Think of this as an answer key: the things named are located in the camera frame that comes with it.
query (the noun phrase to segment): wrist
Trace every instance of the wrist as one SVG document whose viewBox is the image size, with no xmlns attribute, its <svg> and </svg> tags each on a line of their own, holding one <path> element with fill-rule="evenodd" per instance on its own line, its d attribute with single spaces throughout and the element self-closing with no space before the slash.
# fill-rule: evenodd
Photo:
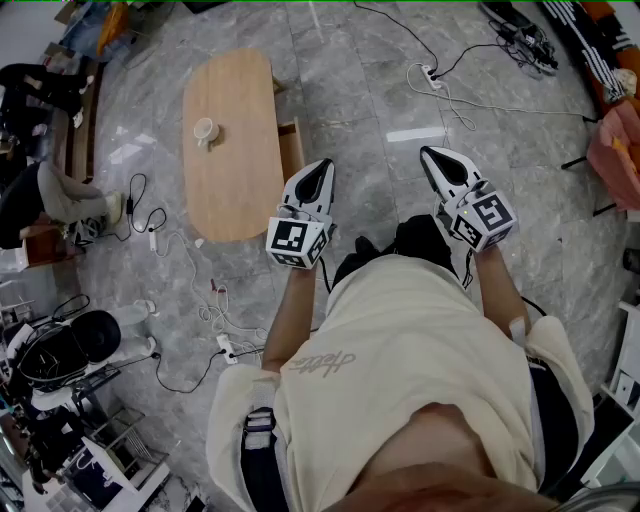
<svg viewBox="0 0 640 512">
<path fill-rule="evenodd" d="M 499 259 L 502 257 L 502 253 L 500 252 L 500 248 L 497 245 L 493 245 L 484 251 L 476 252 L 474 257 L 477 261 L 490 261 Z"/>
<path fill-rule="evenodd" d="M 309 278 L 314 278 L 315 279 L 316 267 L 317 267 L 317 265 L 314 265 L 313 268 L 292 267 L 291 268 L 291 278 L 292 279 L 309 279 Z"/>
</svg>

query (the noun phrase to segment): power strip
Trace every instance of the power strip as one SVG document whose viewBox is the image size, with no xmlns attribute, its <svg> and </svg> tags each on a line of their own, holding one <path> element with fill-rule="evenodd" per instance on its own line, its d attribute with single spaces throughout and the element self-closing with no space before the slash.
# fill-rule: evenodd
<svg viewBox="0 0 640 512">
<path fill-rule="evenodd" d="M 422 74 L 424 75 L 425 79 L 427 80 L 427 82 L 429 82 L 429 86 L 434 90 L 434 91 L 438 91 L 440 89 L 442 89 L 442 82 L 440 80 L 434 80 L 433 78 L 431 78 L 431 66 L 427 66 L 425 64 L 422 64 L 420 66 L 420 71 L 422 71 Z"/>
<path fill-rule="evenodd" d="M 227 364 L 237 364 L 238 358 L 231 357 L 232 355 L 235 355 L 235 354 L 233 352 L 233 345 L 231 345 L 231 342 L 229 341 L 229 336 L 227 336 L 226 334 L 219 334 L 216 337 L 216 340 L 218 340 L 218 345 L 220 345 L 220 350 L 226 350 L 226 352 L 222 355 L 227 361 Z"/>
</svg>

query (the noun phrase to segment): wooden drawer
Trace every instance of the wooden drawer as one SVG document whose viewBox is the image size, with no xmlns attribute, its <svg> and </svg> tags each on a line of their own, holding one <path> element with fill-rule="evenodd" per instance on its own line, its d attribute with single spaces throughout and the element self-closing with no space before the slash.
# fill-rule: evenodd
<svg viewBox="0 0 640 512">
<path fill-rule="evenodd" d="M 278 125 L 278 139 L 280 141 L 282 176 L 286 183 L 291 176 L 305 166 L 297 117 L 291 123 Z"/>
</svg>

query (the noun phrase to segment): cup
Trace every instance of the cup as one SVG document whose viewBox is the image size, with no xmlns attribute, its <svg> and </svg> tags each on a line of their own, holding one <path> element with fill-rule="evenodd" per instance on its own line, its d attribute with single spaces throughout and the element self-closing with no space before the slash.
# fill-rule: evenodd
<svg viewBox="0 0 640 512">
<path fill-rule="evenodd" d="M 198 141 L 199 148 L 207 148 L 209 142 L 216 140 L 219 133 L 220 127 L 208 117 L 199 119 L 193 127 L 193 135 Z"/>
</svg>

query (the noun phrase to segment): wooden table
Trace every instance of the wooden table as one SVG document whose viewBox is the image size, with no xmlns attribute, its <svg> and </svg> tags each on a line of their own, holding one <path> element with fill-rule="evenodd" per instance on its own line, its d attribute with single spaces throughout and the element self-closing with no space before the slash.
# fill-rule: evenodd
<svg viewBox="0 0 640 512">
<path fill-rule="evenodd" d="M 183 101 L 187 211 L 211 241 L 243 240 L 266 231 L 282 199 L 284 179 L 271 64 L 259 50 L 214 57 L 191 76 Z M 220 126 L 218 139 L 198 147 L 202 117 Z"/>
</svg>

